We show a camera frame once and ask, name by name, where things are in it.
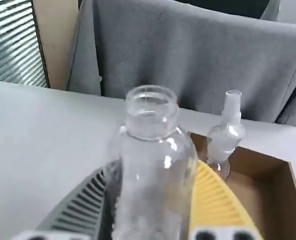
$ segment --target brown cardboard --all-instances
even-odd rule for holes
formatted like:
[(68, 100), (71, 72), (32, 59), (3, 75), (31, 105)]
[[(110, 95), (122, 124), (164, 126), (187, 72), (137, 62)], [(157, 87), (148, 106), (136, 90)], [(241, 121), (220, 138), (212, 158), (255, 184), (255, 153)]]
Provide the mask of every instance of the brown cardboard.
[[(192, 133), (200, 153), (205, 137)], [(296, 180), (291, 164), (238, 147), (229, 158), (227, 185), (265, 240), (296, 240)]]

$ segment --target clear plastic bottle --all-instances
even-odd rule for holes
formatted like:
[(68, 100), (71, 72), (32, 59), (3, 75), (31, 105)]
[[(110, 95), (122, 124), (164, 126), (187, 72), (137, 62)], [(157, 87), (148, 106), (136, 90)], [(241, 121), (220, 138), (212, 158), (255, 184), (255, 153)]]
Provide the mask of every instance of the clear plastic bottle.
[(178, 127), (177, 98), (143, 85), (126, 96), (126, 118), (113, 159), (122, 162), (113, 240), (185, 240), (197, 153)]

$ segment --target bottle opening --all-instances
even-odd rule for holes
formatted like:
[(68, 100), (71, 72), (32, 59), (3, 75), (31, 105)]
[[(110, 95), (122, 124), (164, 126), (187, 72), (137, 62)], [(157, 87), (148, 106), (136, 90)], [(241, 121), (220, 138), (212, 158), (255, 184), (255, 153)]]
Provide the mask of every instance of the bottle opening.
[(150, 139), (164, 137), (177, 125), (177, 97), (157, 85), (143, 85), (126, 96), (126, 127), (131, 135)]

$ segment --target window blinds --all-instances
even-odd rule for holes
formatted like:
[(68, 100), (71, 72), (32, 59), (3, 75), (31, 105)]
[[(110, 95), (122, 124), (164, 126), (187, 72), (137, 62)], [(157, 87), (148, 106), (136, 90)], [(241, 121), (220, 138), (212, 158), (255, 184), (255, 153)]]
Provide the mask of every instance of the window blinds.
[(31, 0), (0, 0), (0, 81), (47, 87)]

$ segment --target gray cloth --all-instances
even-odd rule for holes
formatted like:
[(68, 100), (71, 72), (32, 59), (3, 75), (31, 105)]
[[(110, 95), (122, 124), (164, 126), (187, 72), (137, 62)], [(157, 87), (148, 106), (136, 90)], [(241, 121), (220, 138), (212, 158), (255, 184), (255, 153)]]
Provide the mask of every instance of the gray cloth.
[[(225, 91), (238, 89), (245, 119), (275, 122), (279, 116), (279, 123), (287, 123), (281, 112), (296, 115), (296, 96), (290, 98), (296, 25), (173, 0), (83, 1), (80, 26), (93, 21), (94, 28), (79, 31), (76, 48), (83, 48), (79, 58), (87, 64), (72, 65), (80, 78), (70, 78), (68, 90), (98, 94), (100, 73), (103, 96), (124, 98), (133, 87), (156, 84), (172, 89), (181, 107), (220, 114)], [(93, 44), (79, 46), (85, 42)], [(87, 59), (94, 49), (99, 71), (95, 54)]]
[(66, 89), (77, 93), (101, 95), (100, 80), (93, 3), (92, 0), (84, 0), (71, 44)]

